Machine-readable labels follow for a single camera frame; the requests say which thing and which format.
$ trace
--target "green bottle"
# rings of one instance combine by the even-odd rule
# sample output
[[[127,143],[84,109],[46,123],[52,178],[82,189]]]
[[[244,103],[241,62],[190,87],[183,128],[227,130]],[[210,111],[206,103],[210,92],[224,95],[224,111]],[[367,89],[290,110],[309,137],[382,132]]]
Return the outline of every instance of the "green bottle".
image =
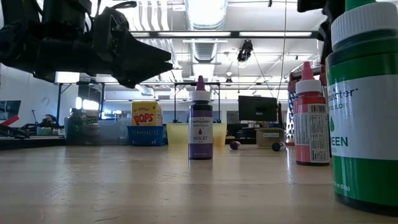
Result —
[[[346,1],[326,60],[339,202],[398,216],[398,13],[388,2]]]

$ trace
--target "cereal box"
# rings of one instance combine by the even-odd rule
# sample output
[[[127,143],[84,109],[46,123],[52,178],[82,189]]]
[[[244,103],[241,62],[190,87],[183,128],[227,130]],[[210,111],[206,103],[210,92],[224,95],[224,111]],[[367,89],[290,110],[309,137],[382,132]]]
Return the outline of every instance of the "cereal box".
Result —
[[[132,126],[162,126],[163,112],[156,101],[137,101],[132,103]]]

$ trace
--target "violet food coloring bottle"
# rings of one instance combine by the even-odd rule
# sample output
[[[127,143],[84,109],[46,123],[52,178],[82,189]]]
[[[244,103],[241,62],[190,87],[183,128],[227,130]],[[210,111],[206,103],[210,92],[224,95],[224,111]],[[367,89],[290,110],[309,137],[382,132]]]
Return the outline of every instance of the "violet food coloring bottle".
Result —
[[[189,159],[213,158],[213,107],[200,75],[189,111]]]

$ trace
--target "ball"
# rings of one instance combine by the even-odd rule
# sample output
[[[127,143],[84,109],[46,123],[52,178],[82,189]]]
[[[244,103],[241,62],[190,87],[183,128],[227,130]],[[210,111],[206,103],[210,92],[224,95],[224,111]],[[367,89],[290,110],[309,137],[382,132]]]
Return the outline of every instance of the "ball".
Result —
[[[280,145],[279,142],[275,142],[272,144],[271,148],[272,150],[274,150],[275,152],[279,152],[280,149],[282,148],[282,146]]]
[[[241,143],[238,142],[238,141],[233,141],[233,142],[231,142],[231,143],[229,144],[229,147],[230,147],[232,150],[238,150],[240,146],[241,146]]]

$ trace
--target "purple bottle cap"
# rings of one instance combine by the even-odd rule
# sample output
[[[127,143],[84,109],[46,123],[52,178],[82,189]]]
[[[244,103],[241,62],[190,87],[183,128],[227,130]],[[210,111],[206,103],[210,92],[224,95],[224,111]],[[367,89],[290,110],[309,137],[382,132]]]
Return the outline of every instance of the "purple bottle cap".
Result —
[[[199,75],[199,78],[198,78],[197,91],[206,91],[205,81],[203,81],[203,76],[201,76],[201,75]]]

